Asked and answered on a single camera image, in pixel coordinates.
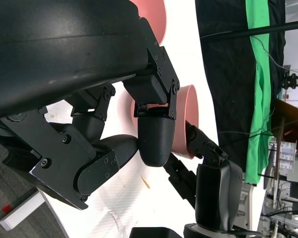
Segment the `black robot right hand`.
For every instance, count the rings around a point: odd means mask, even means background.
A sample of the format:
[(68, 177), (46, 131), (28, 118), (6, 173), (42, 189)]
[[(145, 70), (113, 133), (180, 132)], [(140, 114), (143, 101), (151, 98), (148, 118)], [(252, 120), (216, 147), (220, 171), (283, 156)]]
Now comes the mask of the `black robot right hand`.
[(194, 173), (170, 154), (164, 165), (169, 182), (195, 209), (198, 225), (228, 233), (239, 207), (243, 171), (200, 129), (186, 122), (185, 132), (187, 150), (203, 162)]

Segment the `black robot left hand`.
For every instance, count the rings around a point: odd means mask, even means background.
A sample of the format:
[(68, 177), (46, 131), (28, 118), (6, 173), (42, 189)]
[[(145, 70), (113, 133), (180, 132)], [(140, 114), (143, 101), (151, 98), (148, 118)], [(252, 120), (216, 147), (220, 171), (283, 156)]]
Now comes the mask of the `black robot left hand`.
[(0, 0), (3, 163), (79, 210), (136, 154), (168, 160), (179, 80), (129, 0)]

